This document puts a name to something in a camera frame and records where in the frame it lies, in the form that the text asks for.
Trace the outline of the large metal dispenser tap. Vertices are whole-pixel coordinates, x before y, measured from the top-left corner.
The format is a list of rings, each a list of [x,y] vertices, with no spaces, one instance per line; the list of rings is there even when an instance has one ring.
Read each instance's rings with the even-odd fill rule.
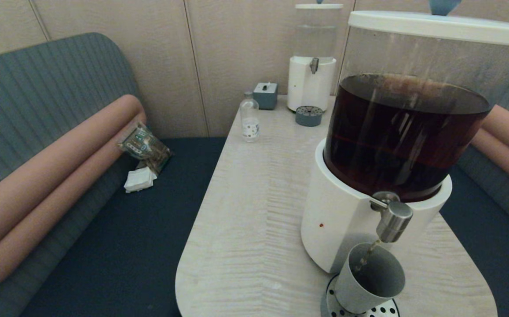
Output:
[[[370,200],[370,207],[381,215],[376,233],[383,243],[397,242],[414,215],[413,209],[407,203],[403,203],[399,195],[393,192],[374,193]]]

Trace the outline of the grey plastic cup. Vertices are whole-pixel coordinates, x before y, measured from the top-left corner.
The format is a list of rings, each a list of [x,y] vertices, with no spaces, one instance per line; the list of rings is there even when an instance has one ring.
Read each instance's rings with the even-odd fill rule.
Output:
[[[371,243],[355,245],[337,277],[335,297],[350,313],[365,313],[397,297],[406,285],[403,266],[397,257],[380,246],[372,250],[361,269],[356,269],[370,247]]]

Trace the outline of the clear plastic bottle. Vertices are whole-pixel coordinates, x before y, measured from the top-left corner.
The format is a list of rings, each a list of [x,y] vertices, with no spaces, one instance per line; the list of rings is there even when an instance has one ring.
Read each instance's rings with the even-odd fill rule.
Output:
[[[253,98],[253,93],[244,92],[244,99],[239,105],[239,112],[241,117],[242,138],[248,143],[255,142],[260,136],[259,110],[260,105]]]

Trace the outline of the grey-blue square box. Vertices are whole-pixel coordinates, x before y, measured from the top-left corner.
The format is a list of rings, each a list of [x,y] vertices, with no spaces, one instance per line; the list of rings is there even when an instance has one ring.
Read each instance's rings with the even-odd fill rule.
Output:
[[[253,91],[253,98],[259,104],[260,110],[274,110],[277,105],[278,84],[274,82],[259,82]]]

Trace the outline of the small blue drip tray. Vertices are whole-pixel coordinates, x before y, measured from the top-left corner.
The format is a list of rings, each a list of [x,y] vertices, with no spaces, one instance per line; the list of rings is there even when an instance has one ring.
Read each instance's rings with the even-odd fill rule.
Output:
[[[321,124],[323,110],[314,106],[301,106],[295,111],[295,122],[306,127],[315,127]]]

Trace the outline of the small white water dispenser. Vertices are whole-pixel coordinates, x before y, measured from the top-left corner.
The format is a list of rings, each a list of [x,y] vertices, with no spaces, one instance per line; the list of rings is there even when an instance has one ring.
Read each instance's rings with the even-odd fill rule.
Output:
[[[289,59],[288,108],[319,107],[326,111],[337,67],[334,51],[341,10],[295,9],[293,50]],[[319,58],[319,68],[312,74],[309,63]]]

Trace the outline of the clear snack packet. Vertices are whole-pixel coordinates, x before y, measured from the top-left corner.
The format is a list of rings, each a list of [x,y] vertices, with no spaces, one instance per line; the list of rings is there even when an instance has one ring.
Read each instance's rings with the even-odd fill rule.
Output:
[[[134,120],[122,132],[117,146],[159,175],[173,156],[172,150],[141,121]]]

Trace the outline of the large white tea dispenser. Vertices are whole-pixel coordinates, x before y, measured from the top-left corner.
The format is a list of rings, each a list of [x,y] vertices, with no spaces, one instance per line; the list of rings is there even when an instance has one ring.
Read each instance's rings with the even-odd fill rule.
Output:
[[[388,249],[401,258],[453,189],[449,172],[509,86],[509,46],[351,27],[327,137],[317,146],[300,228],[327,273],[378,238],[374,193],[414,215]]]

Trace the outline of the white paper napkins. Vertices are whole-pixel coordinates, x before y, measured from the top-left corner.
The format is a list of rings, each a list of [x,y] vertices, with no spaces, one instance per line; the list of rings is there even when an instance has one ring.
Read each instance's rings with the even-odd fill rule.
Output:
[[[126,193],[138,192],[154,185],[157,174],[148,167],[129,171],[124,189]]]

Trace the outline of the dark blue seat cushion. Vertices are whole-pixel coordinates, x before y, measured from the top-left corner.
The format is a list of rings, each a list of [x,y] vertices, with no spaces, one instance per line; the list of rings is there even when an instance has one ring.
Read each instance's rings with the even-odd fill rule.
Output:
[[[119,189],[21,317],[182,317],[176,271],[225,142],[165,139],[175,155],[154,186]]]
[[[486,280],[498,317],[509,317],[509,215],[463,170],[441,215]]]

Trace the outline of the small white dispenser lid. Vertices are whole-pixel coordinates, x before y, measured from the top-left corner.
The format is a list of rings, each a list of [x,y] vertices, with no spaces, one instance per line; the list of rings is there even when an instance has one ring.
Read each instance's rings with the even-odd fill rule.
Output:
[[[341,10],[344,8],[344,4],[325,4],[322,1],[317,1],[313,4],[296,4],[295,8],[299,10]]]

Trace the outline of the round metal drip tray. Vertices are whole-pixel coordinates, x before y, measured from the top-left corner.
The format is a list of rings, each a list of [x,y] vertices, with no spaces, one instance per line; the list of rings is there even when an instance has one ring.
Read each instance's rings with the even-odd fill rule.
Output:
[[[401,317],[395,300],[391,299],[377,305],[364,313],[351,313],[345,309],[336,297],[336,283],[339,275],[334,275],[328,282],[322,296],[319,311],[321,317]]]

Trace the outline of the large white dispenser lid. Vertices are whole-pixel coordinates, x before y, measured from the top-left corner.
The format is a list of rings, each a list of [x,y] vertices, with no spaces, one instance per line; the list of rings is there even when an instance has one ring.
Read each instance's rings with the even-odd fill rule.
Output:
[[[405,11],[353,11],[351,27],[454,41],[509,46],[509,22]]]

